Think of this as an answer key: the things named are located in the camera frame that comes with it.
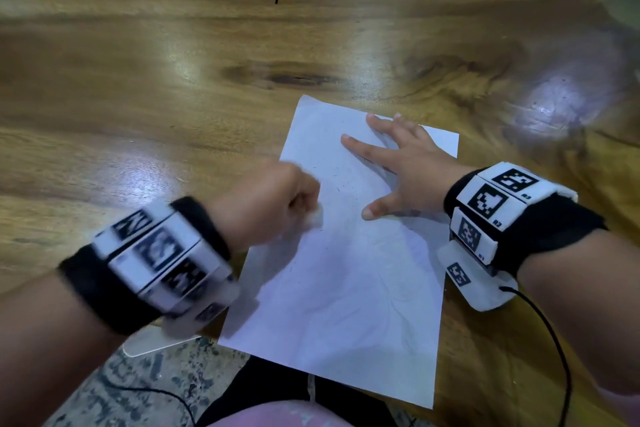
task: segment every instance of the wooden table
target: wooden table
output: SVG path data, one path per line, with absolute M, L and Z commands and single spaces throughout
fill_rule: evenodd
M 460 132 L 461 161 L 561 181 L 640 241 L 639 32 L 600 0 L 274 1 L 0 0 L 0 289 L 279 155 L 303 93 Z M 569 425 L 621 425 L 571 363 Z M 447 284 L 435 406 L 413 413 L 549 426 L 563 390 L 524 303 L 480 314 Z

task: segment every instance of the terrazzo floor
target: terrazzo floor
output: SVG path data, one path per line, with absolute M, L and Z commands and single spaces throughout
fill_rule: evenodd
M 137 358 L 118 350 L 44 427 L 190 427 L 189 416 L 177 400 L 157 393 L 114 390 L 105 386 L 101 375 L 118 385 L 171 391 L 186 400 L 197 419 L 222 395 L 248 358 L 206 338 Z M 396 407 L 390 409 L 400 427 L 434 427 Z

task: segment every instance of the wire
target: wire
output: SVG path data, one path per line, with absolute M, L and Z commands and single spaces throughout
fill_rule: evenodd
M 155 389 L 155 388 L 125 387 L 123 385 L 116 385 L 115 383 L 112 383 L 107 378 L 107 375 L 104 374 L 104 366 L 102 368 L 100 368 L 99 376 L 100 376 L 100 381 L 104 384 L 104 386 L 109 387 L 109 388 L 113 388 L 113 389 L 116 389 L 116 390 L 124 390 L 126 392 L 162 393 L 162 395 L 169 395 L 169 397 L 175 398 L 176 400 L 178 400 L 182 404 L 184 409 L 187 411 L 187 413 L 189 414 L 189 417 L 191 418 L 191 424 L 193 425 L 193 427 L 195 427 L 196 419 L 194 418 L 193 414 L 191 413 L 191 409 L 189 408 L 187 402 L 183 398 L 181 398 L 180 396 L 176 395 L 175 393 L 171 393 L 171 392 L 168 392 L 167 390 L 160 390 L 160 389 Z
M 562 361 L 562 366 L 564 368 L 564 374 L 566 375 L 566 388 L 564 390 L 564 404 L 562 406 L 562 413 L 560 413 L 560 422 L 558 422 L 558 427 L 564 427 L 564 424 L 566 423 L 566 416 L 569 413 L 569 405 L 571 404 L 571 394 L 573 392 L 573 381 L 571 378 L 571 370 L 569 368 L 569 363 L 566 360 L 566 356 L 564 356 L 564 351 L 562 349 L 562 345 L 560 344 L 558 336 L 556 335 L 556 332 L 551 326 L 551 323 L 549 323 L 545 315 L 542 314 L 542 311 L 538 309 L 538 306 L 536 306 L 531 301 L 531 299 L 529 299 L 525 294 L 514 289 L 513 287 L 500 286 L 498 288 L 502 292 L 510 292 L 512 294 L 516 294 L 519 298 L 524 300 L 524 302 L 529 304 L 531 308 L 536 312 L 536 314 L 540 316 L 540 319 L 542 319 L 542 322 L 547 327 L 549 334 L 551 334 L 551 338 L 554 340 L 554 343 L 556 344 L 556 349 L 558 350 L 558 354 L 560 355 L 560 361 Z

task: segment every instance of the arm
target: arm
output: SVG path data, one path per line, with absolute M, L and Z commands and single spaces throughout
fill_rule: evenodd
M 265 164 L 207 211 L 232 251 L 265 243 L 317 206 L 320 185 Z M 0 425 L 37 427 L 124 342 L 58 271 L 0 297 Z
M 362 211 L 373 220 L 401 210 L 443 212 L 448 190 L 474 168 L 439 149 L 419 125 L 396 115 L 393 121 L 367 116 L 398 150 L 359 142 L 342 144 L 398 176 L 399 187 Z M 518 279 L 557 330 L 569 341 L 602 388 L 640 393 L 640 250 L 604 230 L 570 246 L 531 255 Z

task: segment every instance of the tracking device on wrist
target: tracking device on wrist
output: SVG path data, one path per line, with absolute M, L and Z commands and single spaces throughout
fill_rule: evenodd
M 183 197 L 154 201 L 102 230 L 60 271 L 116 332 L 164 316 L 169 335 L 188 337 L 239 295 L 229 258 L 202 205 Z
M 489 310 L 513 297 L 515 277 L 532 253 L 571 245 L 596 229 L 602 216 L 577 204 L 578 194 L 509 162 L 470 172 L 444 201 L 452 240 L 438 251 L 471 307 Z

